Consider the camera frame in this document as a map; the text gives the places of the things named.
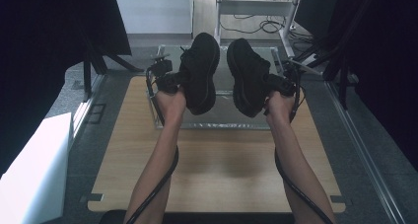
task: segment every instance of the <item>wooden platform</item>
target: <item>wooden platform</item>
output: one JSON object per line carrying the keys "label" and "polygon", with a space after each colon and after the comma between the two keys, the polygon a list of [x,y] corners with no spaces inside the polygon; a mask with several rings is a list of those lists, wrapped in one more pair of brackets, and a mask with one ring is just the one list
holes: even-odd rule
{"label": "wooden platform", "polygon": [[[157,141],[145,77],[131,80],[89,201],[92,211],[126,209],[135,183]],[[292,123],[301,147],[328,197],[340,196],[306,103]],[[182,129],[179,161],[167,212],[290,212],[274,164],[267,130]],[[334,212],[344,203],[332,203]]]}

